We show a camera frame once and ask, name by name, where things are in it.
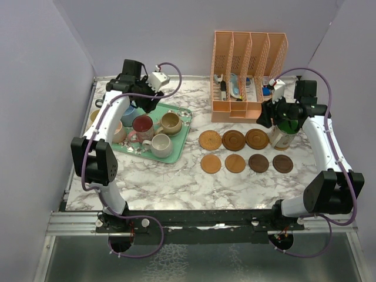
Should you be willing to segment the green floral mug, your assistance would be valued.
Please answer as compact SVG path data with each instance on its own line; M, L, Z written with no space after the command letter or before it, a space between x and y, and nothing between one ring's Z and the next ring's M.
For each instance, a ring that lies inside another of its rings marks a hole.
M268 134L269 142L274 148L290 146L300 127L297 120L285 120L279 125L273 126Z

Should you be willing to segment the pink red mug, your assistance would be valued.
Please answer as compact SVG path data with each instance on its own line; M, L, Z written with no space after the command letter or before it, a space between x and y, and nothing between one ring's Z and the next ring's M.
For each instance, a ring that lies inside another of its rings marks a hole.
M152 118L148 115L141 115L134 119L133 130L127 135L127 140L131 143L143 143L145 140L151 141L155 135L163 133L163 128L155 129Z

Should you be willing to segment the grooved brown wooden coaster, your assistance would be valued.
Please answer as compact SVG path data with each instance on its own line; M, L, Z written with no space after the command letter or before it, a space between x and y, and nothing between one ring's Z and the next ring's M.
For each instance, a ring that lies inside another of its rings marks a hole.
M227 150L233 152L241 150L245 144L245 136L238 130L228 130L222 136L222 144Z

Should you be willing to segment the dark walnut coaster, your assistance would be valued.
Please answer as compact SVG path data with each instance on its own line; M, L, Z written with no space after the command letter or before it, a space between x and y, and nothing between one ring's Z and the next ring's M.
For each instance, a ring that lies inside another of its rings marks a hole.
M249 158L249 166L256 173L264 173L269 168L269 161L261 154L254 154Z
M288 156L277 155L273 158L273 167L280 173L290 173L294 164Z

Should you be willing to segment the light orange wooden coaster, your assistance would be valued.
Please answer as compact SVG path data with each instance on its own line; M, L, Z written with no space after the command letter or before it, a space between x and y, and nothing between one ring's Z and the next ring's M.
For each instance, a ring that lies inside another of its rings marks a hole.
M201 168L206 173L217 173L221 169L221 160L216 155L206 155L200 162Z

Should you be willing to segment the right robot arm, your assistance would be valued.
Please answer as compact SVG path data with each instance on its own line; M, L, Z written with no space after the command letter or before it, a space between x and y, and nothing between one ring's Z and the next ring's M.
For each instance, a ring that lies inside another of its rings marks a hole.
M317 102L317 82L297 81L294 103L286 101L285 88L280 79L269 81L267 89L272 97L261 104L257 123L271 128L284 122L297 122L297 129L310 142L318 175L300 196L279 202L280 210L270 215L271 225L282 230L291 223L291 217L355 213L364 176L354 172L345 160L334 134L329 107Z

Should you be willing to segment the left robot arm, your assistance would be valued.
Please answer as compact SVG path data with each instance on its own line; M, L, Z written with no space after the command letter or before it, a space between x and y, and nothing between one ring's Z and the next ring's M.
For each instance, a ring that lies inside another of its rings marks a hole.
M82 189L97 194L103 211L111 214L109 224L118 232L125 231L130 223L127 202L115 182L118 161L111 144L118 122L133 103L145 113L155 110L159 100L166 97L160 89L170 80L162 72L161 63L154 72L142 75L145 70L143 63L126 59L121 73L107 83L95 121L83 136L73 138L70 143L74 170Z

